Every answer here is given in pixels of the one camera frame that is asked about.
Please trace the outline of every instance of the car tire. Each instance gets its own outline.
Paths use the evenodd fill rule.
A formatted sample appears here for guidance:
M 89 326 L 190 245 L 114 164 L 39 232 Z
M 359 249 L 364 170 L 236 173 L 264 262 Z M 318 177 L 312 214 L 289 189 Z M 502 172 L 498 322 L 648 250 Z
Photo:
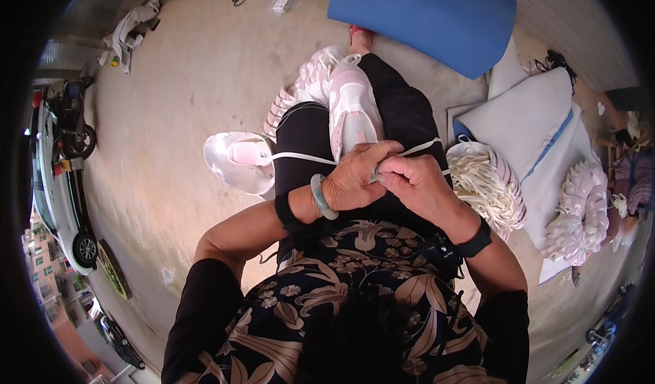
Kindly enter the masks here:
M 89 232 L 79 233 L 73 242 L 73 255 L 81 266 L 93 267 L 98 258 L 96 238 Z

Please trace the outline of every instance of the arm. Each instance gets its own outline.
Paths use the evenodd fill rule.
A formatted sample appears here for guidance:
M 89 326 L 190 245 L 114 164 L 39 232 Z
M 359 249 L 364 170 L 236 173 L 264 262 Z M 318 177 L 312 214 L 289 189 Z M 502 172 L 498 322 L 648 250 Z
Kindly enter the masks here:
M 480 217 L 454 194 L 437 161 L 430 155 L 389 157 L 378 167 L 377 179 L 407 208 L 441 228 L 455 244 L 470 241 L 480 228 Z M 494 232 L 491 244 L 466 259 L 481 303 L 509 291 L 527 292 L 518 260 Z
M 401 150 L 402 145 L 395 141 L 357 145 L 321 183 L 330 207 L 350 210 L 380 199 L 387 190 L 378 182 L 368 183 L 371 172 L 380 160 Z M 289 193 L 289 207 L 304 224 L 311 224 L 322 216 L 309 185 Z M 242 210 L 209 229 L 198 243 L 193 262 L 218 259 L 232 269 L 237 280 L 241 280 L 246 261 L 287 236 L 275 213 L 274 202 L 269 200 Z

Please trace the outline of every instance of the black pants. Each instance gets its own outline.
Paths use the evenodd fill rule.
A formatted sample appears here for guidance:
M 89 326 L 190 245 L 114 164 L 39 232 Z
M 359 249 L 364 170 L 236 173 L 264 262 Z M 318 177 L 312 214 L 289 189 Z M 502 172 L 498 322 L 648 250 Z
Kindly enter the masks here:
M 386 139 L 398 141 L 405 150 L 439 137 L 432 117 L 430 101 L 416 88 L 410 87 L 403 77 L 389 64 L 375 54 L 362 57 L 359 67 L 371 81 L 373 95 L 377 103 Z M 284 122 L 277 130 L 276 152 L 298 152 L 323 159 L 334 160 L 330 149 L 329 120 L 330 111 L 319 103 L 300 103 L 285 115 Z M 441 170 L 448 169 L 446 155 L 440 142 L 412 156 L 432 155 Z M 329 175 L 333 165 L 296 158 L 280 158 L 275 164 L 275 193 L 281 195 L 298 187 L 308 185 L 314 174 Z M 452 187 L 450 175 L 446 176 Z M 321 218 L 315 229 L 318 236 L 338 230 L 352 219 L 384 220 L 405 226 L 423 236 L 435 232 L 435 226 L 407 209 L 391 192 L 365 208 L 340 212 L 336 221 Z M 289 249 L 289 241 L 280 242 L 278 261 Z

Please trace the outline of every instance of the black smartwatch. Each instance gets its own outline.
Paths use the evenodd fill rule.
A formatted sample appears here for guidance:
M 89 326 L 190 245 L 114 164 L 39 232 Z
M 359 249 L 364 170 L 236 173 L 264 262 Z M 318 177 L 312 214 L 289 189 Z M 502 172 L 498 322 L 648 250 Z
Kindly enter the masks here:
M 480 216 L 480 229 L 473 238 L 466 242 L 454 245 L 454 251 L 461 257 L 474 257 L 491 244 L 491 228 L 484 217 Z
M 289 232 L 291 241 L 297 250 L 302 250 L 302 234 L 306 231 L 307 226 L 295 218 L 289 206 L 289 192 L 287 191 L 275 197 L 275 213 L 282 222 L 284 230 Z

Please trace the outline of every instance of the pink slipper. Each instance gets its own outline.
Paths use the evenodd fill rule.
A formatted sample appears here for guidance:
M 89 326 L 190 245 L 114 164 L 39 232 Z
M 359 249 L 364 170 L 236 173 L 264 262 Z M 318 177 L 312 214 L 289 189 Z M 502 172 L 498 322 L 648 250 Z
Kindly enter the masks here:
M 348 29 L 350 30 L 350 45 L 352 45 L 352 35 L 357 31 L 363 31 L 369 40 L 371 40 L 371 44 L 373 44 L 373 32 L 371 30 L 355 26 L 354 24 L 348 24 Z

